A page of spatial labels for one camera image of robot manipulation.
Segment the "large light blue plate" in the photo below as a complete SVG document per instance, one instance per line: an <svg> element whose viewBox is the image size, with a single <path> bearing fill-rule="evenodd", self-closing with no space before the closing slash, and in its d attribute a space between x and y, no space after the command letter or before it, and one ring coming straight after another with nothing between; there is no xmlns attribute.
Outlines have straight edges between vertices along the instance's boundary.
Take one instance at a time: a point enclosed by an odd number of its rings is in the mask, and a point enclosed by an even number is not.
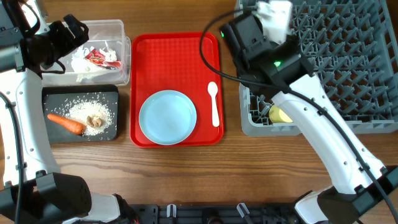
<svg viewBox="0 0 398 224"><path fill-rule="evenodd" d="M197 111L188 96L175 90L162 90L145 100L138 121L148 140L171 146L191 135L197 123Z"/></svg>

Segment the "brown food scrap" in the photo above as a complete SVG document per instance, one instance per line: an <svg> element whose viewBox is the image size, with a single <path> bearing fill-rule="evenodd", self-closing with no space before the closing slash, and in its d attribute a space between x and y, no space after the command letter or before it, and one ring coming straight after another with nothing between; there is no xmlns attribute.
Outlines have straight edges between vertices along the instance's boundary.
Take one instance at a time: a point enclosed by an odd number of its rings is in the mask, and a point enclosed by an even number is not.
<svg viewBox="0 0 398 224"><path fill-rule="evenodd" d="M100 128L103 125L103 121L98 116L87 116L86 124L92 128Z"/></svg>

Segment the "white red wrapper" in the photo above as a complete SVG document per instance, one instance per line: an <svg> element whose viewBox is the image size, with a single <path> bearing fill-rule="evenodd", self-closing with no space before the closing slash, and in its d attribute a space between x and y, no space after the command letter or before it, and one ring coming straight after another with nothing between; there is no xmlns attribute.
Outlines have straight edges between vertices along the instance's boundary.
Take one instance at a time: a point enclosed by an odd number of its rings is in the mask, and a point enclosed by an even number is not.
<svg viewBox="0 0 398 224"><path fill-rule="evenodd" d="M89 47L77 48L72 53L70 65L74 72L97 72L119 69L122 63L108 41L101 41Z"/></svg>

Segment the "yellow plastic cup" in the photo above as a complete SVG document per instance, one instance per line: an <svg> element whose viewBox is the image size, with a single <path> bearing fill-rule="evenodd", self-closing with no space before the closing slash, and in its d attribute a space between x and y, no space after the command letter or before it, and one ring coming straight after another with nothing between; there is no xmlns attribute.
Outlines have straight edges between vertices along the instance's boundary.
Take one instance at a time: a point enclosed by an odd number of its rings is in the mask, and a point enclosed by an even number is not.
<svg viewBox="0 0 398 224"><path fill-rule="evenodd" d="M273 105L269 110L269 119L272 123L292 123L293 121L278 106Z"/></svg>

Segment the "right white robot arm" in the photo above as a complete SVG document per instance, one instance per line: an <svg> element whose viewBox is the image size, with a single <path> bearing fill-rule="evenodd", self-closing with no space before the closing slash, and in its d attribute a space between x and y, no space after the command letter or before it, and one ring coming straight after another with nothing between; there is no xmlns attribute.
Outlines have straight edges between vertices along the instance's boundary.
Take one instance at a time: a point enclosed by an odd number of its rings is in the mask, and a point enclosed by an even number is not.
<svg viewBox="0 0 398 224"><path fill-rule="evenodd" d="M397 167L385 166L352 132L327 97L298 38L262 33L245 12L221 26L242 84L272 100L299 128L322 160L332 185L303 196L295 210L306 223L354 223L397 188Z"/></svg>

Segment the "white plastic spoon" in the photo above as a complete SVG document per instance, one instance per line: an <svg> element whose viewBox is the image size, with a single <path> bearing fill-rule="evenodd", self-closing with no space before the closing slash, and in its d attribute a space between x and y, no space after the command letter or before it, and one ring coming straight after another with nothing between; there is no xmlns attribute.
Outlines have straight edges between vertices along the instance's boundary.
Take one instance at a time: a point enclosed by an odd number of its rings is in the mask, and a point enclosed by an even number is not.
<svg viewBox="0 0 398 224"><path fill-rule="evenodd" d="M212 125L218 127L220 125L220 118L218 114L218 107L216 102L216 96L218 94L218 86L215 82L209 82L208 84L208 94L211 97L211 118Z"/></svg>

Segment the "white rice pile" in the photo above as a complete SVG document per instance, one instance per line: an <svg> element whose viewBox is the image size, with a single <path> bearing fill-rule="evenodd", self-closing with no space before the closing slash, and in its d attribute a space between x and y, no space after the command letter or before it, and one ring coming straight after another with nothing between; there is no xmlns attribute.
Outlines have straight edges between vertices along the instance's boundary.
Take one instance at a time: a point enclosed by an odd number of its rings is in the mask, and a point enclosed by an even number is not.
<svg viewBox="0 0 398 224"><path fill-rule="evenodd" d="M116 125L116 122L113 121L116 113L112 112L109 106L94 98L77 98L71 101L66 99L64 104L58 108L49 110L49 114L55 114L84 124L86 129L79 136L99 136L100 134L109 133L109 129L114 128ZM100 117L103 125L100 128L88 126L86 124L87 116Z"/></svg>

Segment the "orange carrot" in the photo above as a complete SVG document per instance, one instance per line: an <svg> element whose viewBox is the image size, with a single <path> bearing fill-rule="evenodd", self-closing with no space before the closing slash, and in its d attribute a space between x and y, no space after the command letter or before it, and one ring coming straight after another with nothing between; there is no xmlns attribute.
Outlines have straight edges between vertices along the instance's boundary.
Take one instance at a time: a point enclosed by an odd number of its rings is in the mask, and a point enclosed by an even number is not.
<svg viewBox="0 0 398 224"><path fill-rule="evenodd" d="M48 114L47 118L54 123L63 126L66 130L76 135L82 135L86 129L84 124L55 114Z"/></svg>

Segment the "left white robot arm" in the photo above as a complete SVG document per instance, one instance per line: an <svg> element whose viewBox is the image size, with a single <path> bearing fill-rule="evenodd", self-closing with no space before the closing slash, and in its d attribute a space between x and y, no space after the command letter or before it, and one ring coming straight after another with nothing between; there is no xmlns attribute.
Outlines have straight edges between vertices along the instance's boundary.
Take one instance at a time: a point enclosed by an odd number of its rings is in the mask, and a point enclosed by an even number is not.
<svg viewBox="0 0 398 224"><path fill-rule="evenodd" d="M15 223L138 223L117 194L92 193L79 176L63 174L52 154L42 110L42 76L85 42L88 27L73 15L45 24L25 1L1 2L1 214Z"/></svg>

